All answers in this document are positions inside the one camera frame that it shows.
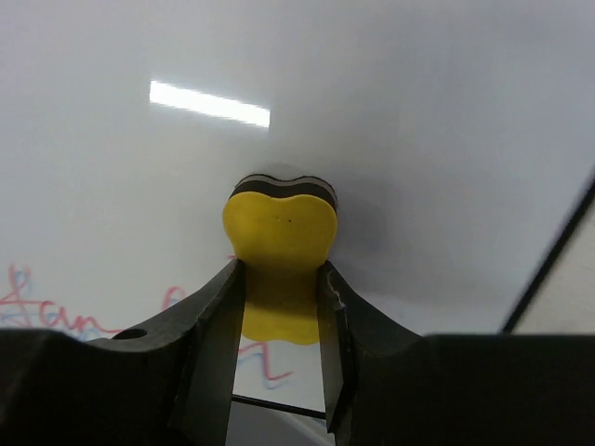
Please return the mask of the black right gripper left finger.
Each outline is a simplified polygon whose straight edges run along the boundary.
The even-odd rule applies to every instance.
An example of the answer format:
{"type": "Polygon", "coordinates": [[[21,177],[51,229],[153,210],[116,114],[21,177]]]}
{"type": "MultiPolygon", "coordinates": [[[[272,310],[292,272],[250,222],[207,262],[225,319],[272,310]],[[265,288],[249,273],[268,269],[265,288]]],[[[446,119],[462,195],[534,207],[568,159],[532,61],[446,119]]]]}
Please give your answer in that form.
{"type": "Polygon", "coordinates": [[[1,333],[5,445],[222,445],[245,307],[233,260],[203,288],[115,337],[1,333]]]}

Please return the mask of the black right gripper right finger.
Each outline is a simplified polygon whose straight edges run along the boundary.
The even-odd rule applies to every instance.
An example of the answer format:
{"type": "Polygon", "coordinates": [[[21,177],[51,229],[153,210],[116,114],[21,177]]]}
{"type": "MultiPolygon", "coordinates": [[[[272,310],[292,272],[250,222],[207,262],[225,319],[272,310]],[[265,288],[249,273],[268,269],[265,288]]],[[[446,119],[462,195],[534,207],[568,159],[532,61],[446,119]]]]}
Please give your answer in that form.
{"type": "Polygon", "coordinates": [[[402,327],[317,272],[325,417],[339,445],[590,445],[590,335],[402,327]]]}

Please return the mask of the yellow whiteboard eraser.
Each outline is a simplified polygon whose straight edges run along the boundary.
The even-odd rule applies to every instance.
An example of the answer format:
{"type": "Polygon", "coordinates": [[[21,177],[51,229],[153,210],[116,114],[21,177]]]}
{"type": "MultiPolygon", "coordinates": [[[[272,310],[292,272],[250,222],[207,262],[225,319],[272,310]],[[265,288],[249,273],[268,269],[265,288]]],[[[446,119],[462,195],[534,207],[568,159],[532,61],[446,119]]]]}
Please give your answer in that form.
{"type": "Polygon", "coordinates": [[[242,178],[222,211],[233,255],[245,265],[242,334],[258,342],[319,342],[317,271],[337,235],[337,195],[319,177],[242,178]]]}

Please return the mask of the white whiteboard black frame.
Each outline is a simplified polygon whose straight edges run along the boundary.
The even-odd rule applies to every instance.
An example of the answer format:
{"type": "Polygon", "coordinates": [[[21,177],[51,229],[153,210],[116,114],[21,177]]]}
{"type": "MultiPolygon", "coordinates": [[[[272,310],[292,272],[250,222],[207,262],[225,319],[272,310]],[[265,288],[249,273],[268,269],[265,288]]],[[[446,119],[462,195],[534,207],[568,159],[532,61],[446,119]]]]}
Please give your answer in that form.
{"type": "Polygon", "coordinates": [[[243,177],[420,334],[506,322],[594,167],[590,1],[5,1],[1,325],[110,337],[230,260],[243,177]]]}

